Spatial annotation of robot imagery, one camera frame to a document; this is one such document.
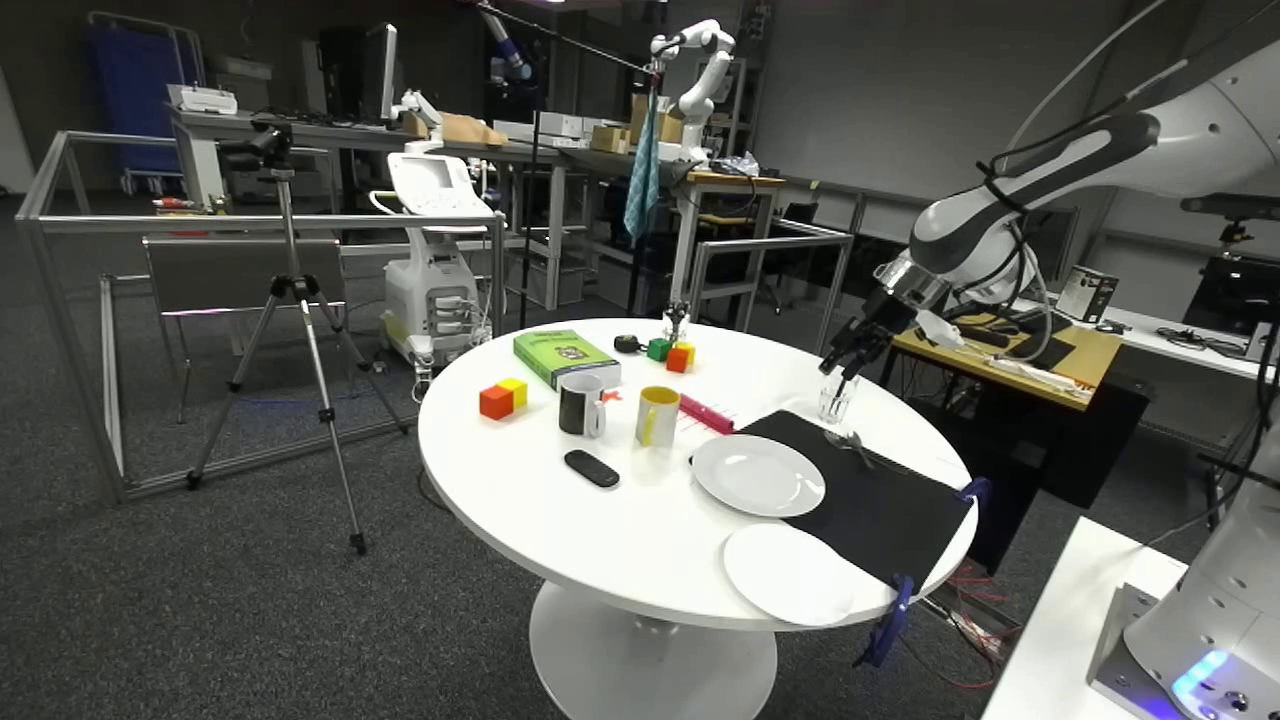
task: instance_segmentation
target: metal stand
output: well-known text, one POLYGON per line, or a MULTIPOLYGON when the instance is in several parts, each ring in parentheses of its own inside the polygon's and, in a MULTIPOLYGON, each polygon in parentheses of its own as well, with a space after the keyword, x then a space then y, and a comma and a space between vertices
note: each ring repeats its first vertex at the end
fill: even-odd
MULTIPOLYGON (((317 414, 322 414, 322 423, 329 429, 329 447, 333 447, 333 460, 336 460, 336 481, 342 481, 343 498, 350 498, 351 549, 357 549, 357 556, 364 556, 364 552, 368 552, 368 541, 364 541, 364 522, 362 522, 362 510, 357 510, 357 496, 351 496, 351 481, 350 481, 350 460, 343 460, 343 445, 342 445, 342 430, 336 430, 336 407, 333 407, 329 380, 324 380, 324 360, 322 360, 322 340, 317 340, 317 309, 322 309, 322 314, 329 320, 329 330, 342 340, 343 357, 350 357, 362 371, 374 371, 374 362, 362 357, 362 346, 357 346, 357 340, 350 336, 350 327, 336 323, 336 314, 333 314, 333 309, 329 309, 329 298, 324 298, 322 281, 317 281, 317 276, 303 276, 303 267, 302 267, 298 229, 294 229, 294 187, 287 187, 294 170, 268 164, 266 175, 276 185, 276 197, 279 197, 287 276, 276 276, 271 289, 268 289, 266 312, 262 312, 262 320, 256 320, 256 327, 253 327, 253 340, 250 340, 250 346, 246 346, 246 357, 240 357, 240 362, 238 362, 238 371, 234 371, 234 380, 230 380, 230 398, 226 398, 222 414, 214 418, 214 430, 210 430, 210 441, 204 441, 199 460, 197 460, 192 470, 187 470, 187 486, 197 492, 197 486, 204 484, 204 464, 210 464, 210 456, 214 456, 214 447, 217 447, 217 441, 222 441, 222 430, 226 430, 226 423, 230 423, 230 411, 234 411, 234 404, 238 404, 238 397, 240 397, 240 387, 246 387, 246 377, 250 377, 250 369, 253 369, 253 360, 256 360, 262 340, 266 340, 268 327, 271 327, 271 314, 276 314, 279 298, 286 298, 286 304, 298 304, 302 314, 303 314, 312 377, 317 377, 317 392, 322 392, 322 411, 317 411, 317 414)), ((389 414, 391 414, 391 418, 402 423, 402 430, 407 434, 407 423, 398 414, 391 398, 389 398, 378 384, 368 384, 368 387, 378 392, 378 398, 389 407, 389 414)))

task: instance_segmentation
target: cup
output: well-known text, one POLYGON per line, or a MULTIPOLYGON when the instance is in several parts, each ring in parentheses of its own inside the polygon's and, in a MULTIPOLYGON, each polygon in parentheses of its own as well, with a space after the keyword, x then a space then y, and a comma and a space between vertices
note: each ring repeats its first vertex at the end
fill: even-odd
POLYGON ((597 441, 606 423, 601 380, 582 371, 561 377, 555 397, 561 397, 561 430, 597 441))
POLYGON ((681 392, 666 384, 647 384, 639 392, 635 445, 639 447, 673 447, 681 414, 681 392))

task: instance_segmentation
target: black remote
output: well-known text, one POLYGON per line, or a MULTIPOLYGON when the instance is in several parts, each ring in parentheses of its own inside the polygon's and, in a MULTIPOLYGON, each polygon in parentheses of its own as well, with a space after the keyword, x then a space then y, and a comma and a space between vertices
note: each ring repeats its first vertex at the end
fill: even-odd
POLYGON ((597 486, 612 486, 616 484, 616 468, 601 464, 601 456, 592 456, 592 450, 565 450, 565 464, 572 470, 582 470, 597 486))

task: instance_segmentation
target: tripod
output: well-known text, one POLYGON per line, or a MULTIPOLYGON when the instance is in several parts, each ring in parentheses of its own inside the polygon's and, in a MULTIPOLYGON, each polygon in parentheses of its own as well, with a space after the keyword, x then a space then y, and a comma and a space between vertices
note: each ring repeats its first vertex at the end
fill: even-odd
MULTIPOLYGON (((336 407, 333 407, 333 397, 329 397, 329 380, 324 380, 324 360, 322 360, 322 340, 317 340, 317 312, 329 320, 329 330, 342 340, 342 351, 350 357, 350 362, 357 371, 374 371, 374 362, 362 357, 351 330, 333 314, 329 309, 329 294, 322 289, 317 276, 310 276, 302 267, 302 255, 298 255, 298 229, 294 229, 294 167, 286 167, 287 160, 287 144, 294 144, 294 128, 287 124, 268 124, 266 137, 256 137, 250 148, 238 148, 238 152, 253 152, 256 164, 266 167, 266 179, 276 185, 276 197, 279 197, 279 215, 286 215, 286 250, 287 250, 287 276, 276 276, 268 283, 268 298, 262 309, 262 320, 253 327, 253 340, 230 380, 230 398, 222 407, 222 414, 214 418, 214 430, 204 441, 204 450, 199 460, 192 464, 187 470, 187 486, 197 492, 204 484, 204 468, 210 468, 210 456, 230 423, 230 411, 246 387, 246 377, 256 360, 256 346, 262 340, 268 336, 271 327, 271 314, 279 304, 298 304, 302 309, 302 320, 303 320, 303 336, 310 336, 310 357, 312 357, 312 377, 317 377, 317 392, 322 392, 322 423, 329 429, 329 447, 333 447, 333 460, 336 460, 336 481, 343 486, 343 498, 350 498, 350 518, 351 518, 351 549, 357 556, 368 552, 368 541, 364 541, 364 522, 362 522, 362 510, 357 510, 357 496, 351 496, 351 481, 350 481, 350 460, 343 460, 343 445, 342 445, 342 430, 336 430, 336 407)), ((378 398, 383 404, 383 411, 398 418, 402 434, 407 434, 407 423, 398 414, 391 398, 368 384, 378 392, 378 398)))

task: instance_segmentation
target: camera on tripod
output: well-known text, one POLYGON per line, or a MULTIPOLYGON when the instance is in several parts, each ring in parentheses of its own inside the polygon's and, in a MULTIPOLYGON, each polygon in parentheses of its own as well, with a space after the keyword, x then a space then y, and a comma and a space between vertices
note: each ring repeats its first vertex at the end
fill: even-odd
POLYGON ((226 144, 222 157, 230 167, 266 170, 266 175, 294 175, 294 124, 286 121, 253 121, 250 144, 226 144))

